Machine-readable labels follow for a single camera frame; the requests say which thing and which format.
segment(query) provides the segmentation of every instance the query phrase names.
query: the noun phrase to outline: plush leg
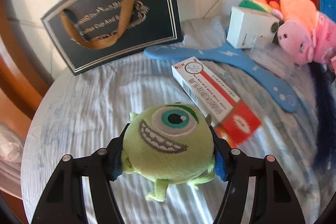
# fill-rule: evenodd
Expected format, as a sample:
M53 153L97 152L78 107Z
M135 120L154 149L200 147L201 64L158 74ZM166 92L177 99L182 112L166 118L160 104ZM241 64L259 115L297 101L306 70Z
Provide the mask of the plush leg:
M214 179L215 177L215 171L213 170L214 167L215 167L215 156L212 157L211 164L208 168L208 173L206 175L199 175L198 177L188 181L187 185L198 190L197 186L198 184L207 183Z
M154 183L154 192L155 193L149 193L146 196L147 200L154 199L156 201L164 201L166 199L166 192L168 188L169 182L165 179L157 179Z

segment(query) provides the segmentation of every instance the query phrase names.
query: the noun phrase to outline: plastic bag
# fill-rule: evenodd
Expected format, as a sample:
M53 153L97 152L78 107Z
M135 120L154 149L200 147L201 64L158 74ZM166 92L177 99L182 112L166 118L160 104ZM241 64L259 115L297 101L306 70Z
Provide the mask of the plastic bag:
M284 80L287 80L294 70L293 57L262 37L256 37L250 58Z
M0 122L0 156L4 161L21 162L23 142L4 123Z

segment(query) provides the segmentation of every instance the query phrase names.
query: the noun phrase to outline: red stripe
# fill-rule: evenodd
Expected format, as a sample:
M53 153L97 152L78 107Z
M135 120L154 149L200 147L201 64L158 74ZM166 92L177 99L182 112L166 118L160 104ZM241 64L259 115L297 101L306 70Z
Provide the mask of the red stripe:
M229 94L226 93L225 90L223 90L219 84L217 84L209 75L207 75L207 73L202 70L201 71L201 75L203 75L204 78L206 78L206 80L208 80L208 82L213 85L215 87L216 90L218 90L218 92L223 95L223 97L232 105L236 105L237 103L231 98L231 96Z

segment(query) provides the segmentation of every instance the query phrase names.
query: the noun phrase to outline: embroidered eye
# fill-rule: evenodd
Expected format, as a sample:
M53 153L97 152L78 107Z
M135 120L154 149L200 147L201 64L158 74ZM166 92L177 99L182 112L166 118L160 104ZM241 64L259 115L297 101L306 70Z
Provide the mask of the embroidered eye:
M171 105L160 108L152 115L152 127L157 132L169 136L183 136L192 133L198 118L190 107Z

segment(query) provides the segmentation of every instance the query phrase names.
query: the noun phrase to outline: white box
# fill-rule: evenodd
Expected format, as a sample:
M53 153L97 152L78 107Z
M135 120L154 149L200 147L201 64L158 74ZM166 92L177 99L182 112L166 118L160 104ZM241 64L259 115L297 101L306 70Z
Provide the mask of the white box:
M204 114L220 138L236 147L261 125L248 106L216 74L195 57L172 66L173 77Z
M234 48L252 48L256 37L263 37L271 42L278 24L279 19L269 13L232 7L227 41Z

